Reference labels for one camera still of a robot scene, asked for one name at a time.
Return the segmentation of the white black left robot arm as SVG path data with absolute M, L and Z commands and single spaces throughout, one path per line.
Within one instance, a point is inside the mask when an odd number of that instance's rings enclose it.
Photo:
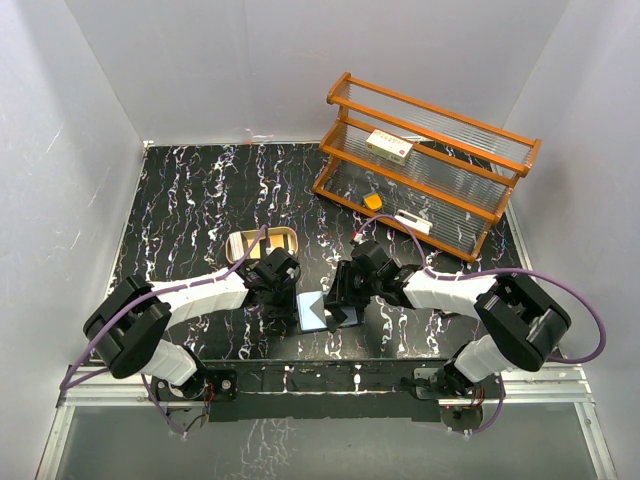
M 128 276 L 85 322 L 83 333 L 116 379 L 149 375 L 194 399 L 206 387 L 205 367 L 185 346 L 164 338 L 186 320 L 258 306 L 275 318 L 295 309 L 299 263 L 283 248 L 211 274 L 156 285 Z

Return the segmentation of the stack of credit cards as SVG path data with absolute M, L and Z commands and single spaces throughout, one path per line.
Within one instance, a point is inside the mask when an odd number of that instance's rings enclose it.
M 240 231 L 233 232 L 227 240 L 228 259 L 236 262 L 245 253 L 245 238 Z

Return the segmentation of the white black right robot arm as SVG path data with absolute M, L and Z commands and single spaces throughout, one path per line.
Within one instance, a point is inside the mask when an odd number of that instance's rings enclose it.
M 538 371 L 567 333 L 566 311 L 529 276 L 499 273 L 453 280 L 402 265 L 375 241 L 357 245 L 339 262 L 324 297 L 331 331 L 348 318 L 347 309 L 363 311 L 377 296 L 391 306 L 440 310 L 474 318 L 483 337 L 462 346 L 443 367 L 414 386 L 443 395 L 466 397 L 488 376 L 519 368 Z

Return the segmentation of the beige oval plastic tray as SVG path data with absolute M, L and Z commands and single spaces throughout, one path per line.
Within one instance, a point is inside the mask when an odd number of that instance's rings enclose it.
M 296 232 L 286 226 L 270 227 L 265 233 L 258 230 L 242 230 L 231 233 L 225 243 L 225 254 L 229 264 L 237 262 L 258 238 L 258 244 L 251 250 L 249 260 L 266 258 L 276 248 L 282 248 L 289 254 L 298 254 L 298 238 Z

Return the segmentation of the black blue card holder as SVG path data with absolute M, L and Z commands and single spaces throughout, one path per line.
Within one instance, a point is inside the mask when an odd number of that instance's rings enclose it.
M 300 293 L 296 297 L 297 302 L 297 314 L 298 314 L 298 323 L 299 330 L 301 333 L 315 333 L 320 331 L 329 331 L 325 325 L 309 325 L 305 322 L 305 315 L 307 313 L 307 302 L 306 302 L 306 294 Z M 339 328 L 349 328 L 358 326 L 363 323 L 364 320 L 364 310 L 356 307 L 341 307 L 342 310 L 348 315 L 348 319 L 342 324 Z

